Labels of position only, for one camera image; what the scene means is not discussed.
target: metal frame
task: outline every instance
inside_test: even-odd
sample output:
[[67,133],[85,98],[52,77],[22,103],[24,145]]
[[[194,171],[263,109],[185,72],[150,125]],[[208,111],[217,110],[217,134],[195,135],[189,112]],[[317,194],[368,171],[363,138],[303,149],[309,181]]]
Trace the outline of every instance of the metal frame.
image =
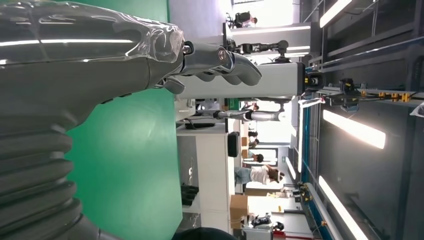
[[244,1],[232,0],[232,1],[233,1],[233,5],[237,5],[237,4],[249,4],[249,3],[262,2],[264,0],[244,0]]
[[[397,90],[384,90],[384,89],[361,89],[361,91],[365,91],[367,94],[379,94],[379,93],[388,93],[388,94],[414,94],[413,98],[408,102],[402,102],[402,101],[392,101],[392,100],[381,100],[378,101],[380,103],[385,104],[395,104],[395,105],[402,105],[410,108],[415,108],[422,104],[424,102],[424,92],[418,92],[416,91],[397,91]],[[324,87],[323,89],[319,90],[318,93],[325,94],[325,95],[336,95],[340,94],[340,89],[338,87]]]
[[[415,15],[413,22],[412,37],[418,38],[424,35],[424,2],[423,0],[416,0],[415,2]],[[412,45],[409,47],[410,55],[407,58],[408,73],[406,79],[406,90],[407,91],[419,91],[421,74],[423,71],[423,58],[424,58],[424,47],[422,45]],[[411,183],[411,171],[412,171],[412,157],[414,152],[414,140],[416,134],[416,122],[415,116],[407,116],[406,119],[406,134],[405,134],[405,145],[404,145],[404,159],[402,162],[402,174],[400,177],[400,189],[399,189],[399,201],[397,209],[397,220],[395,226],[394,239],[403,239],[405,232],[405,219],[408,206],[408,196]]]
[[317,8],[323,3],[324,0],[320,0],[318,2],[318,4],[312,9],[312,11],[310,11],[309,15],[305,18],[305,20],[303,20],[304,23],[306,23],[306,21],[312,16],[312,14],[314,14],[314,12],[317,10]]
[[411,32],[412,30],[413,30],[413,24],[408,23],[408,24],[393,28],[391,30],[385,31],[385,32],[380,33],[378,35],[369,37],[365,40],[358,41],[358,42],[352,43],[350,45],[347,45],[345,47],[331,51],[331,52],[328,53],[328,56],[333,57],[333,56],[336,56],[338,54],[342,54],[342,53],[345,53],[345,52],[348,52],[348,51],[351,51],[351,50],[354,50],[354,49],[357,49],[357,48],[360,48],[360,47],[363,47],[363,46],[366,46],[366,45],[377,43],[377,42],[380,42],[380,41],[383,41],[383,40],[386,40],[386,39],[389,39],[389,38],[392,38],[392,37],[395,37],[395,36],[398,36],[398,35],[401,35],[401,34],[404,34],[404,33],[407,33],[407,32]]
[[369,229],[375,234],[378,240],[390,240],[390,236],[388,236],[384,231],[380,231],[372,222],[372,220],[365,214],[364,211],[358,206],[358,204],[354,201],[353,196],[349,193],[345,193],[344,196],[349,200],[348,206],[351,209],[355,209],[355,211],[360,215],[362,219],[364,219],[364,223],[368,225]]
[[315,203],[315,206],[319,211],[319,214],[321,215],[322,219],[327,223],[326,226],[332,236],[332,239],[343,240],[343,237],[340,235],[340,232],[337,229],[336,225],[334,224],[333,219],[329,215],[329,212],[327,211],[326,206],[321,201],[318,193],[315,191],[314,186],[310,184],[309,182],[306,183],[306,186],[309,190],[310,195],[312,196],[312,201]]
[[[324,73],[334,72],[334,71],[340,71],[344,69],[351,69],[351,68],[357,68],[362,67],[366,65],[372,65],[372,64],[379,64],[379,63],[385,63],[389,61],[398,61],[398,60],[405,60],[405,64],[407,64],[407,75],[406,75],[406,88],[405,91],[393,91],[393,90],[384,90],[384,89],[361,89],[366,91],[368,94],[378,94],[380,92],[384,93],[409,93],[414,94],[413,98],[409,102],[401,102],[401,101],[391,101],[391,100],[382,100],[378,101],[380,103],[384,104],[396,104],[396,105],[402,105],[405,107],[410,108],[409,112],[412,111],[413,107],[416,107],[424,102],[424,92],[420,92],[420,83],[422,79],[422,72],[423,72],[423,60],[424,60],[424,0],[416,0],[415,3],[415,13],[414,13],[414,21],[412,23],[405,24],[400,27],[393,28],[391,30],[388,30],[386,32],[380,33],[375,35],[375,24],[377,21],[377,12],[374,10],[374,21],[373,21],[373,30],[371,32],[371,37],[358,41],[356,43],[350,44],[348,46],[344,46],[342,48],[333,50],[331,52],[327,52],[327,33],[325,32],[325,27],[323,29],[323,36],[322,36],[322,53],[321,56],[315,57],[314,59],[309,61],[309,66],[313,66],[314,69],[319,69]],[[372,45],[377,42],[381,42],[396,36],[405,35],[411,33],[410,40],[399,42],[396,44],[388,45],[385,47],[381,47],[379,49],[372,49],[368,51],[364,51],[361,53],[353,54],[350,56],[342,57],[335,60],[328,61],[328,58],[336,57],[337,55],[340,55],[342,53],[346,53],[364,46]],[[340,89],[336,87],[325,87],[324,89],[320,90],[318,93],[320,94],[339,94]],[[311,117],[310,119],[310,127],[311,127],[311,133],[314,135],[314,125],[319,121],[319,117]],[[394,226],[394,235],[391,236],[393,239],[403,239],[404,233],[405,233],[405,220],[407,217],[407,204],[408,204],[408,197],[409,197],[409,187],[410,187],[410,174],[411,174],[411,168],[412,168],[412,154],[414,152],[414,140],[415,140],[415,134],[416,134],[416,116],[406,116],[407,121],[407,129],[405,133],[405,143],[404,143],[404,153],[403,153],[403,162],[402,162],[402,174],[401,174],[401,183],[400,183],[400,189],[399,189],[399,200],[398,200],[398,206],[397,206],[397,219],[396,224]],[[316,137],[317,143],[319,143],[319,132],[318,137]],[[313,157],[313,143],[310,146],[311,149],[311,156],[309,164],[312,168],[312,172],[310,172],[311,175],[317,174],[314,172],[314,164],[318,165],[318,161],[314,162]],[[371,230],[375,232],[375,229],[370,225]],[[383,237],[383,234],[378,234],[378,232],[375,232],[376,236],[379,236],[380,238]]]

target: metal rail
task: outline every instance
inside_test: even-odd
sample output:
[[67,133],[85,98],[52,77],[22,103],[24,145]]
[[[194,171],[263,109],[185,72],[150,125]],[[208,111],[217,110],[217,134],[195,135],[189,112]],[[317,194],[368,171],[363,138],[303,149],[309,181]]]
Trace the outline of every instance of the metal rail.
[[317,10],[317,8],[324,2],[324,0],[321,0],[318,2],[318,4],[313,8],[313,10],[309,13],[309,15],[303,20],[304,23],[314,14],[314,12]]
[[[416,98],[416,99],[411,99],[408,102],[392,101],[390,99],[379,101],[381,103],[386,103],[386,104],[402,105],[406,107],[417,107],[418,105],[424,102],[424,92],[416,93],[415,91],[397,91],[397,90],[384,90],[384,89],[358,89],[358,90],[365,91],[367,94],[379,94],[379,93],[410,94],[410,95],[413,95],[413,98]],[[340,94],[340,88],[326,86],[323,89],[319,90],[318,93],[325,94],[325,95],[336,95],[336,94]]]
[[321,201],[320,196],[315,191],[314,186],[309,182],[306,183],[306,186],[309,190],[310,195],[312,196],[312,201],[315,203],[316,208],[318,209],[319,214],[322,219],[326,222],[328,230],[332,236],[333,240],[343,240],[343,237],[340,235],[339,230],[333,222],[333,219],[330,217],[329,212],[327,211],[324,203]]

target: green backdrop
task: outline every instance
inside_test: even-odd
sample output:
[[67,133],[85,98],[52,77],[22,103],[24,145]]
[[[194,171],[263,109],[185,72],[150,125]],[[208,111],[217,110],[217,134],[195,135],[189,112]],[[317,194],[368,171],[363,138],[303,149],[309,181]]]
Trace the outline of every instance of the green backdrop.
[[[77,2],[168,20],[166,0]],[[69,178],[84,214],[124,240],[170,240],[182,219],[173,95],[151,89],[118,97],[69,135]]]

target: plastic wrap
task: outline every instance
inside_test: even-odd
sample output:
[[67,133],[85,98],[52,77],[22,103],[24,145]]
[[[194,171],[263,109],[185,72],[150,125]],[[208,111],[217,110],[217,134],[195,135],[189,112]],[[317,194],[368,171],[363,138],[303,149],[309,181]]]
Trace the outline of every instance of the plastic wrap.
[[410,115],[424,118],[424,102],[417,106]]
[[0,65],[140,57],[174,63],[184,42],[176,25],[70,1],[0,5],[0,31]]

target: black bag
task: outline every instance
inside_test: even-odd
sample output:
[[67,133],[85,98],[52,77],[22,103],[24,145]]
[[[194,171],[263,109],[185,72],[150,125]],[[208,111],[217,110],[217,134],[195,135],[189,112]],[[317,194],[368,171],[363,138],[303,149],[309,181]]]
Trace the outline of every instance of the black bag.
[[240,132],[233,131],[228,134],[227,140],[227,148],[228,148],[228,156],[229,157],[237,157],[240,152]]

